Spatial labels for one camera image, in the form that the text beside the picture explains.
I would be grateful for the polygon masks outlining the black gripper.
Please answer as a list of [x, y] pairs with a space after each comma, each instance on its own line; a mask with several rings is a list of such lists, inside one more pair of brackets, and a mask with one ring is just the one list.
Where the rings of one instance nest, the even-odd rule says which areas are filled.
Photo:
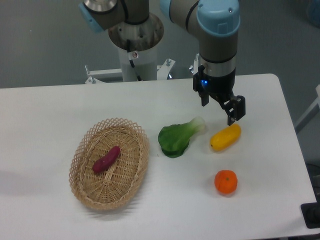
[[206, 68], [201, 65], [198, 72], [193, 75], [193, 90], [198, 92], [201, 98], [201, 106], [209, 103], [209, 96], [215, 98], [221, 108], [227, 114], [227, 125], [231, 126], [246, 114], [246, 98], [242, 95], [234, 95], [236, 70], [224, 76], [210, 76], [205, 73]]

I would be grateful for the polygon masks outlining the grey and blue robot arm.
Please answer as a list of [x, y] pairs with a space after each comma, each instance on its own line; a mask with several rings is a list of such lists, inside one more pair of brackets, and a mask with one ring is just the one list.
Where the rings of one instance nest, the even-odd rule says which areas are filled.
[[[238, 30], [237, 0], [162, 0], [161, 12], [198, 41], [193, 90], [203, 106], [214, 99], [232, 125], [246, 113], [246, 100], [234, 95]], [[147, 0], [83, 0], [79, 10], [95, 32], [107, 32], [118, 48], [125, 82], [157, 76], [155, 49], [164, 36], [162, 21]]]

